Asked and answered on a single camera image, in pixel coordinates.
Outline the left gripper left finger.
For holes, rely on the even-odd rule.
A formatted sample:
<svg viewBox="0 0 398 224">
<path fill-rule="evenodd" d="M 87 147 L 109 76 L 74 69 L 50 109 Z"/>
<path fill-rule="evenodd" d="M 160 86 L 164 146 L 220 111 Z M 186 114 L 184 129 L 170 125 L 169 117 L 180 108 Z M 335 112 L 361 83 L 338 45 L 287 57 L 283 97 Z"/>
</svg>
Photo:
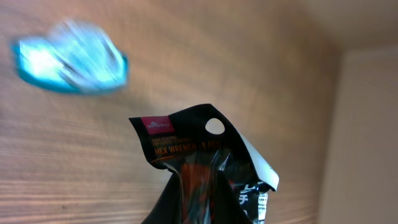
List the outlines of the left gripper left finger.
<svg viewBox="0 0 398 224">
<path fill-rule="evenodd" d="M 172 174 L 152 211 L 142 224 L 181 224 L 181 186 Z"/>
</svg>

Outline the blue mouthwash bottle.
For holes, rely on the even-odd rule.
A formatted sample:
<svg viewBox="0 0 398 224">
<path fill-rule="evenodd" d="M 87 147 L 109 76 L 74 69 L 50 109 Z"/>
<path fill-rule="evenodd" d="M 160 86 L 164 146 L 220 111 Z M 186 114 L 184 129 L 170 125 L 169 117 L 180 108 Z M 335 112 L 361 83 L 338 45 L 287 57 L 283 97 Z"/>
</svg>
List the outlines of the blue mouthwash bottle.
<svg viewBox="0 0 398 224">
<path fill-rule="evenodd" d="M 11 42 L 18 76 L 44 90 L 103 95 L 128 84 L 129 62 L 96 24 L 67 20 Z"/>
</svg>

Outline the red black small packet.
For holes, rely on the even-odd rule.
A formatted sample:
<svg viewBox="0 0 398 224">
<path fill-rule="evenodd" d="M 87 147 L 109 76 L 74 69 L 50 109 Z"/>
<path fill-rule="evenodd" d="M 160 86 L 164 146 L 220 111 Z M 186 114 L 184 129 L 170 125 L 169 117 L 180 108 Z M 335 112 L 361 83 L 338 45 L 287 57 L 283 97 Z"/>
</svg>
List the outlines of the red black small packet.
<svg viewBox="0 0 398 224">
<path fill-rule="evenodd" d="M 252 224 L 266 220 L 277 172 L 213 105 L 201 104 L 167 116 L 131 118 L 147 162 L 177 174 L 181 224 L 214 223 L 216 172 L 226 176 Z"/>
</svg>

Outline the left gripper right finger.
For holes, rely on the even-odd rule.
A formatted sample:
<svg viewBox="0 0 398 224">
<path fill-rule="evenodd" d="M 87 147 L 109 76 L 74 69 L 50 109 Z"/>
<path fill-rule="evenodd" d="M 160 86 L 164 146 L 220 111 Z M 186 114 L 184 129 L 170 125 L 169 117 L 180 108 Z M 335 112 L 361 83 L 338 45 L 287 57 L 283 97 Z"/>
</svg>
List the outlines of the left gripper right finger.
<svg viewBox="0 0 398 224">
<path fill-rule="evenodd" d="M 214 224 L 252 224 L 221 171 L 217 171 L 215 177 Z"/>
</svg>

